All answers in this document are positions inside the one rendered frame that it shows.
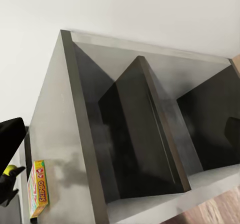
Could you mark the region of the board game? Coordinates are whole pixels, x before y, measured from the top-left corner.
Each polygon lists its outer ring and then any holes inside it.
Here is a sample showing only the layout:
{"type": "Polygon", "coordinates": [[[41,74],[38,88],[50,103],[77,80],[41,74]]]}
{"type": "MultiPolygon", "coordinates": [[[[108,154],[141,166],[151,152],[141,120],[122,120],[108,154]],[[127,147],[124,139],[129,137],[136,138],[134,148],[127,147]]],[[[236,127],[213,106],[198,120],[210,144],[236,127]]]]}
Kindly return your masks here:
{"type": "Polygon", "coordinates": [[[44,160],[33,162],[27,181],[29,218],[38,217],[49,203],[44,160]]]}

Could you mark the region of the toy box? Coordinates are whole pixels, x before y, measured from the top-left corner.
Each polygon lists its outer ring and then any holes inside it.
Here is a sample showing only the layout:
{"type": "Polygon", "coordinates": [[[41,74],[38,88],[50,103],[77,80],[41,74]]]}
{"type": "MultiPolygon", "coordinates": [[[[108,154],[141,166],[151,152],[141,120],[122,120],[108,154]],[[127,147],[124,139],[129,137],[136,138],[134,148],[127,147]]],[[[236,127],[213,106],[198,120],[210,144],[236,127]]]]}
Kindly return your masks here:
{"type": "Polygon", "coordinates": [[[0,224],[22,224],[19,195],[15,195],[6,207],[0,205],[0,224]]]}

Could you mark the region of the tennis ball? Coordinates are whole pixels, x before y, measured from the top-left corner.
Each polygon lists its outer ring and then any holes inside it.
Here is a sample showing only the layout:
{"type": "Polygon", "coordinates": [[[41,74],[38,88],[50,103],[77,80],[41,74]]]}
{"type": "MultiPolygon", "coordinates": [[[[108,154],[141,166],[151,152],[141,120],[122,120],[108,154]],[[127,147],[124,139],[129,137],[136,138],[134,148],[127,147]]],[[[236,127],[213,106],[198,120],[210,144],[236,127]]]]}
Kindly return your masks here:
{"type": "Polygon", "coordinates": [[[17,169],[16,165],[9,164],[4,171],[5,175],[8,175],[10,171],[17,169]]]}

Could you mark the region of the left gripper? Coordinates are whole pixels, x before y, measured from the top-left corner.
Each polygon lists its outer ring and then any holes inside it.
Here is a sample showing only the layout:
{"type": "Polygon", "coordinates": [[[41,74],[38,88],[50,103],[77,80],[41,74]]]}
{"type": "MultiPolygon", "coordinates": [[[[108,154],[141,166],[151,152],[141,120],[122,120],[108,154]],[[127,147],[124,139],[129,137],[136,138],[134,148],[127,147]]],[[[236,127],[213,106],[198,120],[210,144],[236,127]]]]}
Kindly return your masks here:
{"type": "Polygon", "coordinates": [[[20,191],[14,190],[17,176],[21,174],[26,168],[20,167],[13,169],[9,174],[3,174],[0,177],[0,205],[6,207],[15,195],[20,191]]]}

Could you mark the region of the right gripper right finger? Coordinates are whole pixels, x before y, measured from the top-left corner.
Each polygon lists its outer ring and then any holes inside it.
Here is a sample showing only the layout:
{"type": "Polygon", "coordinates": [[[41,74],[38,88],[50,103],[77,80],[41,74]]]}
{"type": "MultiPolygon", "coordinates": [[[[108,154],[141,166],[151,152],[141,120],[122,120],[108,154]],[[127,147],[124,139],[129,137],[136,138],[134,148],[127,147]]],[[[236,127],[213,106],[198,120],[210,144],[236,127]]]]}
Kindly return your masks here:
{"type": "Polygon", "coordinates": [[[240,157],[240,119],[228,117],[224,135],[240,157]]]}

